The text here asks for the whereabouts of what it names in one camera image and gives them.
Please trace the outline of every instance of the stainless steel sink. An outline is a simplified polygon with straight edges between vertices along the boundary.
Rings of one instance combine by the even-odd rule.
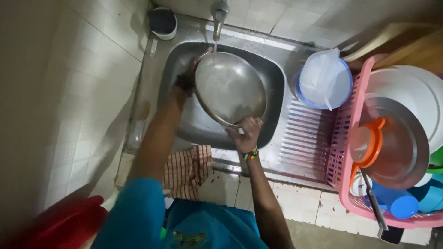
[[[177,19],[172,40],[149,37],[126,152],[134,154],[140,146],[143,121],[136,117],[146,112],[147,102],[150,114],[145,127],[191,57],[213,46],[214,23],[182,15]],[[258,147],[266,176],[332,191],[326,180],[326,166],[336,112],[308,108],[292,93],[295,76],[306,58],[319,49],[227,25],[221,31],[218,49],[247,60],[264,82],[268,105]],[[214,169],[249,174],[224,128],[204,112],[195,96],[185,104],[172,151],[194,144],[211,145]]]
[[[163,71],[158,105],[166,101],[167,93],[177,75],[186,69],[184,65],[196,54],[204,52],[208,46],[210,45],[207,43],[186,42],[179,44],[172,50]],[[285,86],[283,72],[272,61],[242,49],[219,45],[218,51],[242,57],[257,70],[263,81],[267,109],[262,118],[263,127],[257,142],[257,147],[262,148],[269,143],[277,127]],[[209,144],[213,148],[235,150],[235,146],[224,128],[208,116],[195,96],[185,104],[177,136],[194,144]]]

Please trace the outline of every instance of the tiled countertop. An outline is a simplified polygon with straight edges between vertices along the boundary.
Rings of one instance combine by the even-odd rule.
[[[122,154],[116,185],[124,185],[133,158],[134,155]],[[277,182],[269,184],[286,219],[377,237],[377,222],[346,210],[338,194]],[[198,197],[200,201],[254,211],[250,179],[238,174],[213,170],[203,185],[198,187]],[[431,231],[432,228],[405,230],[401,242],[427,245]]]

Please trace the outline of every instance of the faucet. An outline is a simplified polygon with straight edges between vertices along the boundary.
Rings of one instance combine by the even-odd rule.
[[[212,17],[214,17],[214,41],[220,40],[220,31],[228,15],[229,6],[226,0],[215,0],[209,7]]]

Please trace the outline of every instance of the person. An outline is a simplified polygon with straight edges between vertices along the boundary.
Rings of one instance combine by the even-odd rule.
[[[245,155],[255,216],[233,207],[175,199],[167,217],[166,236],[160,239],[166,210],[162,192],[164,165],[183,105],[192,94],[196,65],[210,52],[208,49],[193,59],[187,72],[178,76],[170,89],[169,100],[150,123],[128,181],[91,248],[294,248],[256,150],[262,122],[255,117],[240,123],[243,134],[226,128],[238,151]]]

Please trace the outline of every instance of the blue shirt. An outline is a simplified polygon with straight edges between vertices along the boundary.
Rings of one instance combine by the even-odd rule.
[[[165,216],[161,184],[138,178],[126,184],[91,248],[268,248],[254,213],[208,202],[176,199]]]

